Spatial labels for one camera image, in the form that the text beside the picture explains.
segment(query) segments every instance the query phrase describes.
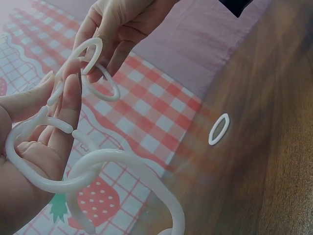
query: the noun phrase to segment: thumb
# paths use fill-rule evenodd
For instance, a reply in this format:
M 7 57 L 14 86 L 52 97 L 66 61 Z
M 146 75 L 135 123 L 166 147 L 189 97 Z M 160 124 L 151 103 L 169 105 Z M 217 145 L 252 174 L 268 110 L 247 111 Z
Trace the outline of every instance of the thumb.
M 12 123 L 28 119 L 46 105 L 53 86 L 54 75 L 49 73 L 30 91 L 0 97 L 0 106 L 7 112 Z

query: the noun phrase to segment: pink checkered tablecloth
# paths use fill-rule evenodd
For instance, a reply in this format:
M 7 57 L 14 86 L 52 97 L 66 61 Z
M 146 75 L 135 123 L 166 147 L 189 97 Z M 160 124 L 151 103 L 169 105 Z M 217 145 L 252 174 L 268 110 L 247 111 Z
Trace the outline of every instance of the pink checkered tablecloth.
M 0 37 L 0 95 L 36 86 L 50 70 L 57 71 L 71 53 L 81 22 L 44 1 L 15 8 Z M 140 156 L 159 177 L 167 169 L 200 100 L 139 56 L 131 53 L 114 76 L 121 90 L 117 102 L 104 102 L 83 89 L 78 129 L 100 148 L 118 148 Z M 95 87 L 110 94 L 105 82 Z M 86 154 L 78 142 L 65 178 Z M 151 191 L 135 172 L 107 163 L 98 179 L 79 192 L 79 204 L 100 235 L 125 235 L 136 222 Z M 17 235 L 84 234 L 72 219 L 65 196 L 57 194 Z

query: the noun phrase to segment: interlocked plastic chain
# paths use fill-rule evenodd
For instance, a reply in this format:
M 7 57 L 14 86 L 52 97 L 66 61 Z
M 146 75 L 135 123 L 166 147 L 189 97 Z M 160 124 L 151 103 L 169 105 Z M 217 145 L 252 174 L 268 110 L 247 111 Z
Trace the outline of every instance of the interlocked plastic chain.
M 7 158 L 36 187 L 51 193 L 65 193 L 67 195 L 69 211 L 88 234 L 95 234 L 95 227 L 79 208 L 77 192 L 90 185 L 91 182 L 98 177 L 105 162 L 124 164 L 139 175 L 143 183 L 145 183 L 159 197 L 172 215 L 173 227 L 163 230 L 158 235 L 183 235 L 185 230 L 185 217 L 180 203 L 161 180 L 143 163 L 140 157 L 130 155 L 127 152 L 118 149 L 98 149 L 96 144 L 88 136 L 78 130 L 74 130 L 68 123 L 55 117 L 47 116 L 48 107 L 56 103 L 63 93 L 64 81 L 62 81 L 61 78 L 67 62 L 72 58 L 79 58 L 81 61 L 84 61 L 84 58 L 79 57 L 79 55 L 92 45 L 96 46 L 96 51 L 93 58 L 82 70 L 82 75 L 86 75 L 93 66 L 97 66 L 112 85 L 114 95 L 106 96 L 99 93 L 92 87 L 85 77 L 83 77 L 83 84 L 95 96 L 104 101 L 116 101 L 120 98 L 120 91 L 117 85 L 113 82 L 110 74 L 103 66 L 96 64 L 102 50 L 102 41 L 98 38 L 92 38 L 85 41 L 72 52 L 71 56 L 55 74 L 55 80 L 58 84 L 55 92 L 48 100 L 47 105 L 43 106 L 34 118 L 19 123 L 11 130 L 5 143 Z M 88 154 L 83 156 L 74 165 L 67 180 L 53 181 L 42 177 L 16 153 L 14 147 L 22 141 L 25 141 L 38 125 L 54 126 L 67 134 L 72 134 L 75 139 L 88 148 Z

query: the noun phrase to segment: hand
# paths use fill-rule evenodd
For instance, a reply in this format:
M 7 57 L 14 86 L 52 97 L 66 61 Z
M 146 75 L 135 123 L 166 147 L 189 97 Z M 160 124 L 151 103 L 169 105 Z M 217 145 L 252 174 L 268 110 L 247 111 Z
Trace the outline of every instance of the hand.
M 81 110 L 81 81 L 77 75 L 81 63 L 69 62 L 63 73 L 65 88 L 60 102 L 50 108 L 49 116 L 57 116 L 77 128 Z M 46 105 L 54 87 L 50 76 L 29 92 L 0 97 L 0 234 L 13 234 L 34 218 L 53 197 L 32 185 L 5 158 L 4 144 L 12 124 L 28 119 Z M 61 180 L 73 145 L 73 137 L 46 126 L 38 126 L 27 142 L 16 151 L 39 174 Z
M 98 0 L 80 26 L 74 48 L 89 38 L 101 38 L 103 50 L 98 62 L 114 76 L 134 46 L 163 22 L 178 1 Z M 91 47 L 87 51 L 87 59 L 91 59 L 94 50 Z M 102 73 L 98 69 L 91 70 L 87 76 L 91 83 L 100 77 Z

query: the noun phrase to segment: wooden table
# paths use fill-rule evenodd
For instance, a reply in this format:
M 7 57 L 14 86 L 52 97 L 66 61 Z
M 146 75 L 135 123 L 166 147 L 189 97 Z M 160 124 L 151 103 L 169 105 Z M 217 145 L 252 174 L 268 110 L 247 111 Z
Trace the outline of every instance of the wooden table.
M 230 127 L 209 146 L 223 113 Z M 186 235 L 313 234 L 313 0 L 273 0 L 210 86 L 163 181 Z M 151 194 L 131 234 L 171 226 Z

